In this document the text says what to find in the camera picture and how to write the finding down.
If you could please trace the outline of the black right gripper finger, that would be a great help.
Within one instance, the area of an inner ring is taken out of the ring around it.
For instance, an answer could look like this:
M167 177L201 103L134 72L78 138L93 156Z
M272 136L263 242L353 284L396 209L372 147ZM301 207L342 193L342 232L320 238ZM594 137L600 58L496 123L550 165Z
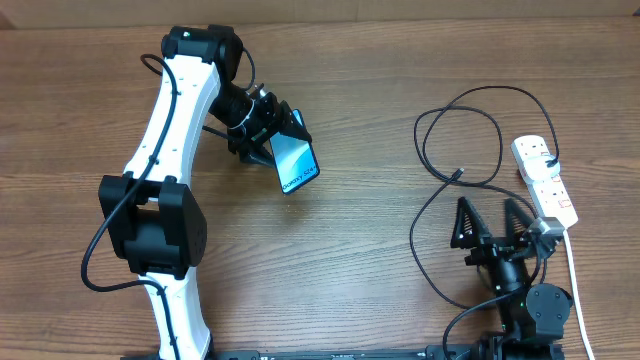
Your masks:
M511 241L518 241L534 222L511 198L504 201L504 215L506 237Z
M488 226L471 201L466 197L460 197L457 201L456 218L450 246L452 248L471 249L484 245L491 238L492 234Z

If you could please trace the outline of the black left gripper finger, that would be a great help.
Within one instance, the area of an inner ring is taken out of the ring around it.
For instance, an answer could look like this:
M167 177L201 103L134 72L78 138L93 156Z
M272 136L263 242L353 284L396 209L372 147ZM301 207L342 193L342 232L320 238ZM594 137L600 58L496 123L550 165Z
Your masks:
M282 101L279 106L281 124L278 132L281 135L311 143L312 137L306 129L301 112L298 109L292 109L286 101Z
M252 147L241 149L239 158L241 162L246 164L257 164L269 168L275 167L274 157L264 146L260 146L258 149Z

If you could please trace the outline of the blue Samsung Galaxy smartphone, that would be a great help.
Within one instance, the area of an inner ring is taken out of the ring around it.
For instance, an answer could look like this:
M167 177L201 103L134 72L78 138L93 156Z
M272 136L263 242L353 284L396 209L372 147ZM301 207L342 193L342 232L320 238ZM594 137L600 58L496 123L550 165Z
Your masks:
M285 195L293 194L319 176L319 164L310 142L276 133L270 146Z

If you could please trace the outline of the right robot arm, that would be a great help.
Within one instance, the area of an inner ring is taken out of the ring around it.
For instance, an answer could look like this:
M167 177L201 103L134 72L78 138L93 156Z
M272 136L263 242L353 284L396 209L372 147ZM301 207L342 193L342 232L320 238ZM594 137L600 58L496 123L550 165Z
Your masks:
M465 264L484 268L494 297L456 316L443 334L447 359L562 359L564 325L573 306L564 289L539 283L544 261L564 240L565 227L555 217L527 215L511 198L504 201L505 235L491 234L470 200L457 202L451 246L470 252ZM502 330L487 332L463 350L452 350L449 333L464 317L495 307Z

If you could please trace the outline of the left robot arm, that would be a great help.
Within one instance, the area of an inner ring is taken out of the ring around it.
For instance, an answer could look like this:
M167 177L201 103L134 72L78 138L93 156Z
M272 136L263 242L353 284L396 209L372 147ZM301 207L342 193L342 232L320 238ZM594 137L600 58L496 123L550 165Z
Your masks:
M191 190L206 117L221 122L220 136L242 162L273 168L284 194L320 173L301 112L262 85L235 83L247 54L229 26L172 28L159 54L142 56L161 87L141 143L123 173L99 186L104 221L97 233L110 238L134 284L147 291L161 359L215 355L197 285L207 222Z

